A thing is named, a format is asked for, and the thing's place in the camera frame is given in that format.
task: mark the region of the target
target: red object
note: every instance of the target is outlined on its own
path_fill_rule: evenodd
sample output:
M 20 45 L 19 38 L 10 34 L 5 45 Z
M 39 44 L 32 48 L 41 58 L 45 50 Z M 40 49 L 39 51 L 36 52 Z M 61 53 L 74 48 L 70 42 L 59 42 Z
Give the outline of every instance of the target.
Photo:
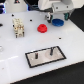
M 47 32 L 47 27 L 45 24 L 40 24 L 37 30 L 41 33 L 45 33 Z

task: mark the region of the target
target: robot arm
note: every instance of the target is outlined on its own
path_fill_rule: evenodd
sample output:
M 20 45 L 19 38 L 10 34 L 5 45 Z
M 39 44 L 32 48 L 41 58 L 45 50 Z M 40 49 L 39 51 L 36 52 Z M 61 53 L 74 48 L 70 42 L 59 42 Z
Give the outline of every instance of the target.
M 38 7 L 40 10 L 45 10 L 52 7 L 52 4 L 59 4 L 60 7 L 63 5 L 70 6 L 73 4 L 73 9 L 81 8 L 84 5 L 84 0 L 39 0 Z
M 81 8 L 84 5 L 84 0 L 39 0 L 38 7 L 40 10 L 51 8 L 46 16 L 46 19 L 51 23 L 53 16 L 52 14 L 63 13 L 65 20 L 68 20 L 71 13 L 76 8 Z

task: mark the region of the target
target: metal part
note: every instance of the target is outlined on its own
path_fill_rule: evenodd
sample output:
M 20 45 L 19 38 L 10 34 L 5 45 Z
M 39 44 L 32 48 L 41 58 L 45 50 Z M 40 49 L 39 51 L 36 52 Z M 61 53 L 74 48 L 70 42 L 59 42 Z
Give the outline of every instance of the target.
M 58 3 L 53 3 L 52 4 L 52 9 L 53 9 L 53 13 L 65 13 L 65 12 L 69 12 L 70 10 L 73 10 L 73 3 L 70 0 L 70 3 L 65 4 L 64 2 L 58 2 Z
M 52 49 L 53 49 L 52 56 L 50 54 L 51 48 L 27 53 L 26 57 L 28 59 L 30 68 L 50 63 L 53 61 L 63 60 L 66 58 L 59 47 L 52 47 Z

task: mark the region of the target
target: white surface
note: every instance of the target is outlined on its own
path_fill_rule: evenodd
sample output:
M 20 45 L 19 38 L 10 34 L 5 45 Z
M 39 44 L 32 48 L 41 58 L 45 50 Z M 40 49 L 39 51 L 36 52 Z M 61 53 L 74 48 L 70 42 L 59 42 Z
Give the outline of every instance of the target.
M 0 52 L 0 84 L 12 83 L 84 61 L 84 32 L 70 20 L 62 27 L 54 27 L 47 23 L 44 14 L 39 12 L 16 13 L 14 17 L 11 15 L 0 15 L 0 23 L 3 23 L 3 27 L 0 27 L 0 46 L 4 49 Z M 15 37 L 13 18 L 23 20 L 25 37 Z M 48 31 L 39 33 L 39 24 L 46 24 Z M 53 46 L 59 46 L 67 59 L 29 68 L 25 53 Z

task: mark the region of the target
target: cable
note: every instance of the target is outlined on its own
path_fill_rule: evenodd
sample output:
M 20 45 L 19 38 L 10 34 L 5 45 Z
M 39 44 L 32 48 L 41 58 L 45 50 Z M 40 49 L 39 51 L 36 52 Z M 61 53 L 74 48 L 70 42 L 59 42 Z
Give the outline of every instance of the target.
M 28 6 L 29 6 L 32 10 L 36 10 L 36 11 L 40 11 L 40 12 L 45 12 L 44 10 L 40 10 L 40 9 L 34 8 L 32 5 L 30 5 L 30 4 L 28 3 L 27 0 L 24 0 L 24 1 L 26 2 L 26 4 L 28 4 Z
M 24 0 L 24 1 L 26 2 L 26 4 L 28 4 L 28 6 L 29 6 L 32 10 L 36 10 L 36 11 L 40 11 L 40 12 L 53 12 L 52 8 L 45 9 L 45 10 L 40 10 L 40 9 L 34 8 L 32 5 L 30 5 L 27 0 Z

